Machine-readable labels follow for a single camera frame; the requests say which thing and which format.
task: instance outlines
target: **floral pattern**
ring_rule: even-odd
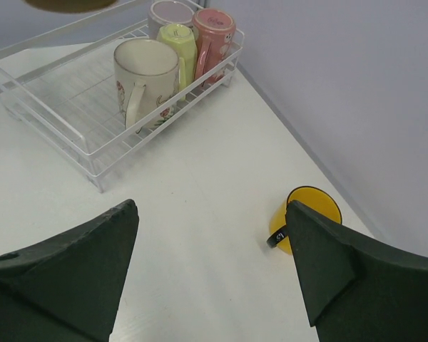
[[[119,111],[121,112],[122,115],[125,116],[126,111],[123,108],[123,103],[126,100],[126,91],[123,89],[123,86],[121,85],[121,82],[116,81],[116,87],[117,87],[117,95],[118,95],[118,100],[119,100]]]
[[[161,106],[162,104],[164,104],[166,101],[168,101],[171,97],[167,98],[166,100],[162,100],[162,95],[158,96],[157,101],[156,101],[156,105],[157,107]],[[161,119],[158,120],[154,127],[157,128],[158,126],[164,124],[166,121],[170,120],[170,118],[174,115],[174,106],[168,107],[166,108],[162,113],[160,113],[160,117]]]
[[[227,53],[228,47],[229,47],[228,44],[225,44],[220,48],[220,53],[222,54],[222,56],[224,56]]]
[[[212,77],[214,77],[214,81],[219,81],[225,75],[225,68],[220,69],[217,73],[215,73]]]

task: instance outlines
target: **brown object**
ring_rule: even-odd
[[[104,9],[117,0],[24,0],[42,11],[58,13],[85,13]]]

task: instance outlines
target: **lavender wall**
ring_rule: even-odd
[[[128,0],[119,0],[118,4],[125,2]],[[83,30],[82,34],[76,32],[69,37],[51,41],[50,44],[63,45],[95,41],[127,25],[145,19],[150,4],[151,1],[149,0],[147,4],[137,6],[133,10],[125,11],[109,20],[92,25],[87,30]],[[23,0],[0,0],[0,48],[57,29],[87,15],[91,14],[49,13],[30,7]]]
[[[242,66],[386,242],[428,256],[428,0],[212,0]]]

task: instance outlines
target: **yellow-green mug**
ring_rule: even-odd
[[[288,204],[294,200],[307,205],[309,208],[319,212],[336,223],[342,223],[340,208],[337,206],[335,200],[325,191],[310,186],[297,187],[288,195],[287,200],[283,202],[274,213],[269,228],[271,236],[266,241],[271,248],[277,246],[287,254],[292,254],[292,248],[290,247],[290,240],[287,236],[285,214]]]
[[[160,27],[157,40],[173,48],[179,56],[179,91],[193,82],[197,63],[197,46],[193,32],[181,24],[168,24]]]

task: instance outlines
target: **white wall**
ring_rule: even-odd
[[[241,64],[378,236],[428,256],[428,0],[211,6],[236,18]]]

